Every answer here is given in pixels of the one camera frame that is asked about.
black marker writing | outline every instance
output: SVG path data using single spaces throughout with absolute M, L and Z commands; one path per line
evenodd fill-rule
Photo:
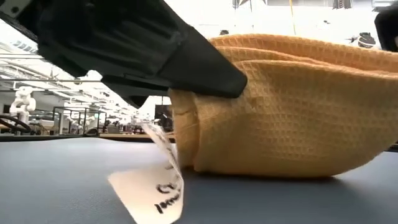
M 172 170 L 174 169 L 173 165 L 168 165 L 167 167 L 164 167 L 165 170 Z
M 156 185 L 156 190 L 161 194 L 169 194 L 170 190 L 175 190 L 177 186 L 175 184 L 158 184 Z
M 174 205 L 174 203 L 177 202 L 180 199 L 180 193 L 181 193 L 181 189 L 179 189 L 178 193 L 175 194 L 173 197 L 165 200 L 164 202 L 160 202 L 160 203 L 155 204 L 155 208 L 159 212 L 159 214 L 163 214 L 165 209 L 167 209 L 170 206 Z

gray table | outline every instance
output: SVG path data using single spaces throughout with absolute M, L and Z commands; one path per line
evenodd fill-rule
M 0 223 L 133 224 L 107 176 L 164 159 L 157 155 L 153 144 L 95 138 L 0 142 Z M 316 182 L 184 173 L 177 223 L 398 223 L 397 162 L 397 153 L 385 152 Z

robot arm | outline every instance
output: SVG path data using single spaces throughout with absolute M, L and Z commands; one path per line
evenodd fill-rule
M 15 92 L 15 100 L 10 106 L 11 116 L 22 114 L 29 117 L 29 112 L 36 110 L 36 100 L 31 97 L 33 88 L 29 86 L 20 87 Z M 21 119 L 23 122 L 27 122 L 27 118 Z
M 94 120 L 95 120 L 94 116 L 90 116 L 90 117 L 86 118 L 86 127 L 88 127 L 91 124 L 91 122 L 93 122 Z
M 70 122 L 70 124 L 76 125 L 78 129 L 83 129 L 83 127 L 80 124 L 78 124 L 77 121 L 72 119 L 70 116 L 67 116 L 67 120 Z
M 237 98 L 247 79 L 163 0 L 5 0 L 0 18 L 76 77 L 89 70 L 135 107 L 169 88 Z

towel fold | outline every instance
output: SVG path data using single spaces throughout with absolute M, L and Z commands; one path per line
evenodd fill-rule
M 398 54 L 282 35 L 210 42 L 248 85 L 237 99 L 169 91 L 182 167 L 328 177 L 398 140 Z

humanoid robot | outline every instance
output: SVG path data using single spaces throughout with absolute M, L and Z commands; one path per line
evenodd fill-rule
M 33 88 L 29 86 L 20 87 L 15 92 L 15 100 L 10 106 L 11 116 L 17 116 L 25 124 L 29 123 L 29 113 L 36 110 L 36 100 L 31 96 Z

